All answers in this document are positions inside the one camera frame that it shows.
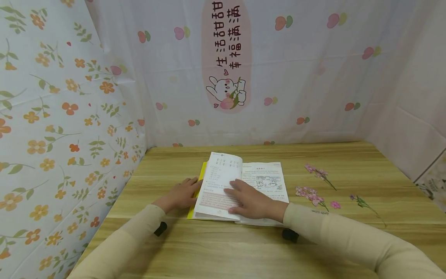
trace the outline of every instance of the floral wallpaper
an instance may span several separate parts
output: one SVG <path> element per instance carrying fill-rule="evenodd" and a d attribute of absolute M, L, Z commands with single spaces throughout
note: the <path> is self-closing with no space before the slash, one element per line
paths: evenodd
<path fill-rule="evenodd" d="M 446 150 L 415 180 L 415 185 L 446 212 Z"/>
<path fill-rule="evenodd" d="M 145 121 L 84 1 L 2 0 L 0 31 L 0 278 L 66 278 L 144 154 Z"/>

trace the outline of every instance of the book illustration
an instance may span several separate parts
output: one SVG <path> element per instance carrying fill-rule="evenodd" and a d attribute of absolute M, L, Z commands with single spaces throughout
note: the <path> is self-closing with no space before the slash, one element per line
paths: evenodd
<path fill-rule="evenodd" d="M 265 189 L 277 187 L 277 190 L 282 189 L 280 176 L 256 176 L 256 189 Z"/>

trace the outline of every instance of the right hand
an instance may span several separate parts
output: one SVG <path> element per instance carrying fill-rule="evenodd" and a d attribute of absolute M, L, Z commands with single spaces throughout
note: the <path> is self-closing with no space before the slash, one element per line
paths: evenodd
<path fill-rule="evenodd" d="M 239 207 L 230 208 L 228 210 L 230 214 L 239 214 L 250 219 L 268 218 L 283 222 L 283 215 L 288 207 L 287 203 L 273 200 L 239 179 L 231 181 L 230 185 L 234 189 L 224 189 L 225 193 L 233 196 L 242 204 Z"/>

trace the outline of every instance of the left hand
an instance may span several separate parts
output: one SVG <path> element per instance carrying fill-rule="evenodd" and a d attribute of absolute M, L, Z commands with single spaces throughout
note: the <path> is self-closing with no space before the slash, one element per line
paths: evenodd
<path fill-rule="evenodd" d="M 165 196 L 154 201 L 152 204 L 158 206 L 167 214 L 172 209 L 187 208 L 194 205 L 197 198 L 193 194 L 201 187 L 203 180 L 198 181 L 197 177 L 186 178 L 181 183 L 175 184 Z"/>

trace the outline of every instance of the yellow book cover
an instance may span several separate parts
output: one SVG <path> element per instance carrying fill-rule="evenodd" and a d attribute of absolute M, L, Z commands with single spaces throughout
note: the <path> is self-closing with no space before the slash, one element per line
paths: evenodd
<path fill-rule="evenodd" d="M 204 177 L 204 171 L 206 170 L 206 164 L 207 162 L 204 162 L 202 167 L 201 167 L 201 171 L 200 171 L 200 176 L 198 177 L 198 180 L 202 180 Z M 197 191 L 194 193 L 194 198 L 198 197 L 198 193 L 200 192 L 200 189 L 197 189 Z M 187 214 L 187 219 L 192 219 L 192 216 L 194 214 L 194 208 L 195 205 L 192 205 L 189 208 L 189 213 Z"/>

